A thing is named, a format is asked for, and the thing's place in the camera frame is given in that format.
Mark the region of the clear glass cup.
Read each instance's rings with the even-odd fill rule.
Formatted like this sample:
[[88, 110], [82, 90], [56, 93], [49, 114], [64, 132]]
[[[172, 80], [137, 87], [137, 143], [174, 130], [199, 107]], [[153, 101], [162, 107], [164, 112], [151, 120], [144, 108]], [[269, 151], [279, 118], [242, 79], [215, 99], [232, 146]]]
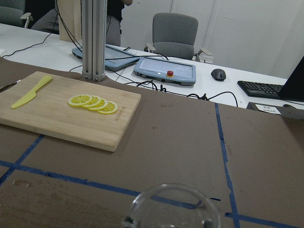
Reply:
[[140, 193], [122, 220], [124, 228], [219, 228], [220, 214], [201, 191], [169, 183]]

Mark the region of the teach pendant with red button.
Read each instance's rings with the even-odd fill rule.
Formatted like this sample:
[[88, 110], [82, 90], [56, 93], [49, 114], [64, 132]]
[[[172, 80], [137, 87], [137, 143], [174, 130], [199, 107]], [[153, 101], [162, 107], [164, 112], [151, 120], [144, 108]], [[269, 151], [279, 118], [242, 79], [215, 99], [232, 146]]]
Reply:
[[196, 83], [196, 67], [194, 65], [153, 57], [141, 57], [133, 72], [143, 78], [182, 86], [193, 86]]

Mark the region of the black computer mouse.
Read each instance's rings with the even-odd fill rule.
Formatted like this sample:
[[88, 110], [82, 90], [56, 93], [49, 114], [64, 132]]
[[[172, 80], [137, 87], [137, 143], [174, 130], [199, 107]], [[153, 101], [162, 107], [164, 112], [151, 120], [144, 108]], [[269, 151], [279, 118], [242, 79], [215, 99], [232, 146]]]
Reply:
[[212, 70], [211, 76], [216, 81], [224, 81], [226, 79], [226, 73], [223, 69], [217, 68]]

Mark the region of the grey office chair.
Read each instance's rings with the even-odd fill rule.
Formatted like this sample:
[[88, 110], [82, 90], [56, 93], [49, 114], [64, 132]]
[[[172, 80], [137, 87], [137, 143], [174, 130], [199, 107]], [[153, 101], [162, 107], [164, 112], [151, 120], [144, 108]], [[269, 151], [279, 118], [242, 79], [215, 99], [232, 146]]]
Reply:
[[198, 20], [188, 15], [157, 13], [152, 20], [152, 43], [146, 43], [144, 51], [212, 64], [213, 55], [208, 50], [194, 48], [198, 26]]
[[27, 28], [30, 21], [33, 21], [30, 12], [24, 13], [21, 9], [6, 6], [0, 7], [0, 22], [2, 24]]

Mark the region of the wooden cutting board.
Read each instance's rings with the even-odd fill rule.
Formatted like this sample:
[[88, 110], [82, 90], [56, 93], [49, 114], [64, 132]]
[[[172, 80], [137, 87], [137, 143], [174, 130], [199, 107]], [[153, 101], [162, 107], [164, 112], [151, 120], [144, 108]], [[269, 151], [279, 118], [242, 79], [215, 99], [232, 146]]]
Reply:
[[[140, 102], [141, 95], [67, 77], [52, 79], [28, 103], [12, 109], [46, 73], [35, 72], [0, 94], [0, 122], [32, 132], [114, 152]], [[72, 107], [69, 98], [98, 95], [118, 105], [113, 114]]]

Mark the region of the black keyboard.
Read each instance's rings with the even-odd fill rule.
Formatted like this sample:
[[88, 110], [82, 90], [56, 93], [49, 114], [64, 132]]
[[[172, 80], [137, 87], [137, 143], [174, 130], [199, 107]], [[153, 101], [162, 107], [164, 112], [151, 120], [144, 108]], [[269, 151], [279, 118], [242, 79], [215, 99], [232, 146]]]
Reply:
[[237, 84], [251, 97], [279, 99], [278, 93], [283, 88], [283, 85], [257, 83], [249, 81], [238, 81]]

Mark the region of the yellow plastic knife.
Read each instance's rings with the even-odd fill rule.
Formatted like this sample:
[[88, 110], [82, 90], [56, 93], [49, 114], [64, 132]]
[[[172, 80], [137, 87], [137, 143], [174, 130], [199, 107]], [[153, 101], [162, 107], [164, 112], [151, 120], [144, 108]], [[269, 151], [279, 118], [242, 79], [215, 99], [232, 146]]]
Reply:
[[42, 88], [43, 86], [45, 86], [48, 82], [50, 82], [52, 80], [51, 76], [44, 76], [42, 77], [37, 83], [36, 85], [30, 89], [24, 96], [22, 96], [17, 102], [15, 102], [14, 104], [12, 104], [10, 107], [12, 109], [18, 108], [26, 103], [28, 103], [29, 101], [31, 101], [32, 99], [34, 99], [36, 97], [36, 92]]

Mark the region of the wooden plank upright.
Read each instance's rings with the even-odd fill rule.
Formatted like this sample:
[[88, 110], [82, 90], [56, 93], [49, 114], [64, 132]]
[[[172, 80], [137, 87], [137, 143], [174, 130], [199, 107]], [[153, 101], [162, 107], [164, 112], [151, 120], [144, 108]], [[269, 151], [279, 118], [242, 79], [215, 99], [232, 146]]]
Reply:
[[59, 37], [63, 41], [80, 41], [81, 38], [81, 1], [58, 0]]

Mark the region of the black laptop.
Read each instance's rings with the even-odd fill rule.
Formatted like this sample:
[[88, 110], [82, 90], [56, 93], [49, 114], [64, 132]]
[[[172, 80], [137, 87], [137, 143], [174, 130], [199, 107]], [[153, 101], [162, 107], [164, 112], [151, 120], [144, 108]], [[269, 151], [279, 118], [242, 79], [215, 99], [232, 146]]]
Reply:
[[304, 58], [298, 63], [292, 74], [278, 93], [283, 99], [304, 101]]

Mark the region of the person in black shirt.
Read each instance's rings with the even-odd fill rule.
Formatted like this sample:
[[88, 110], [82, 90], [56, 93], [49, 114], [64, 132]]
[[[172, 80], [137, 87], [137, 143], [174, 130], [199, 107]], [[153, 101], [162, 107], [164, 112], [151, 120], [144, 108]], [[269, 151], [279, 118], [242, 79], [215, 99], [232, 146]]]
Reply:
[[[122, 10], [125, 6], [132, 5], [132, 0], [108, 0], [106, 17], [106, 44], [121, 45]], [[59, 35], [57, 3], [55, 7], [40, 18], [31, 29]]]

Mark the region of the aluminium frame post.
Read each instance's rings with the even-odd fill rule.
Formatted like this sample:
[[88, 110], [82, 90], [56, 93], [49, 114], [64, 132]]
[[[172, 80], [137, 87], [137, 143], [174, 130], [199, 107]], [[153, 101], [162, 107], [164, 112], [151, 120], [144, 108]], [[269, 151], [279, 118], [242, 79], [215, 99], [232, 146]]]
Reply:
[[105, 77], [106, 0], [81, 1], [83, 79]]

